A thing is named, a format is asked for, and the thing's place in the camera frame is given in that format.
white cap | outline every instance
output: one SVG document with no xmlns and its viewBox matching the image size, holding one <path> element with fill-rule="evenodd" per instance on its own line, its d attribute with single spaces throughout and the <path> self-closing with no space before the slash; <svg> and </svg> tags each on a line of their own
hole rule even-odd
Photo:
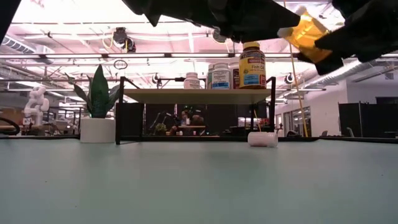
<svg viewBox="0 0 398 224">
<path fill-rule="evenodd" d="M 217 68 L 228 68 L 228 63 L 217 63 L 214 65 L 214 69 Z"/>
<path fill-rule="evenodd" d="M 230 65 L 231 65 L 231 64 L 234 64 L 234 63 L 239 63 L 239 57 L 230 58 L 229 61 L 228 61 L 228 63 L 229 63 Z"/>
<path fill-rule="evenodd" d="M 196 72 L 188 72 L 187 78 L 198 78 L 198 74 Z"/>
</svg>

potted plant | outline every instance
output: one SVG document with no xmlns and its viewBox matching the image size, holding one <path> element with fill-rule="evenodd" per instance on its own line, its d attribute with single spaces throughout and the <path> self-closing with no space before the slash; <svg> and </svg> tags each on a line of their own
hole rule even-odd
<svg viewBox="0 0 398 224">
<path fill-rule="evenodd" d="M 160 123 L 156 124 L 155 131 L 156 131 L 156 135 L 165 136 L 166 135 L 166 131 L 167 131 L 166 125 L 165 124 L 160 124 Z"/>
<path fill-rule="evenodd" d="M 99 65 L 94 77 L 87 76 L 90 84 L 88 94 L 68 76 L 69 83 L 74 86 L 75 93 L 87 103 L 90 118 L 80 121 L 80 141 L 85 143 L 111 143 L 115 141 L 116 121 L 105 119 L 106 114 L 113 108 L 119 97 L 117 85 L 109 91 L 108 81 L 104 77 L 102 66 Z"/>
</svg>

snake plant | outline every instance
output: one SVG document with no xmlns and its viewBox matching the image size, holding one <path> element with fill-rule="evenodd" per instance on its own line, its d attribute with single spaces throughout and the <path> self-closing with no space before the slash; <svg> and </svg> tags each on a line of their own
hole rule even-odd
<svg viewBox="0 0 398 224">
<path fill-rule="evenodd" d="M 87 103 L 87 110 L 90 112 L 92 118 L 105 118 L 106 113 L 113 108 L 114 103 L 119 96 L 119 85 L 114 86 L 110 91 L 108 81 L 104 77 L 102 66 L 99 65 L 95 71 L 94 78 L 87 76 L 90 85 L 88 87 L 88 94 L 76 84 L 74 78 L 69 77 L 69 83 L 74 86 L 75 93 Z"/>
</svg>

supplement bottle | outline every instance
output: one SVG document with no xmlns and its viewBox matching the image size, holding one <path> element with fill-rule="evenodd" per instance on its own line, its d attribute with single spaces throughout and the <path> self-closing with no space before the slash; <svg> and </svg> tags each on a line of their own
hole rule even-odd
<svg viewBox="0 0 398 224">
<path fill-rule="evenodd" d="M 227 63 L 217 63 L 211 76 L 211 88 L 213 90 L 231 89 L 231 72 Z"/>
<path fill-rule="evenodd" d="M 200 81 L 196 72 L 188 72 L 187 77 L 184 80 L 184 89 L 200 89 Z"/>
<path fill-rule="evenodd" d="M 214 64 L 209 64 L 209 71 L 207 72 L 206 76 L 206 89 L 211 89 L 211 76 L 214 70 Z"/>
<path fill-rule="evenodd" d="M 266 56 L 257 42 L 243 44 L 243 53 L 239 61 L 239 88 L 266 88 Z"/>
<path fill-rule="evenodd" d="M 232 76 L 231 89 L 238 89 L 240 83 L 239 77 L 239 57 L 234 57 L 229 60 L 229 71 Z"/>
</svg>

light blue table surface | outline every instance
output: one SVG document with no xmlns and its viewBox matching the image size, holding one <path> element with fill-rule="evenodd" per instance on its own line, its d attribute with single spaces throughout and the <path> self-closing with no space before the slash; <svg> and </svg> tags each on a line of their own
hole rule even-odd
<svg viewBox="0 0 398 224">
<path fill-rule="evenodd" d="M 398 145 L 0 140 L 0 223 L 398 223 Z"/>
</svg>

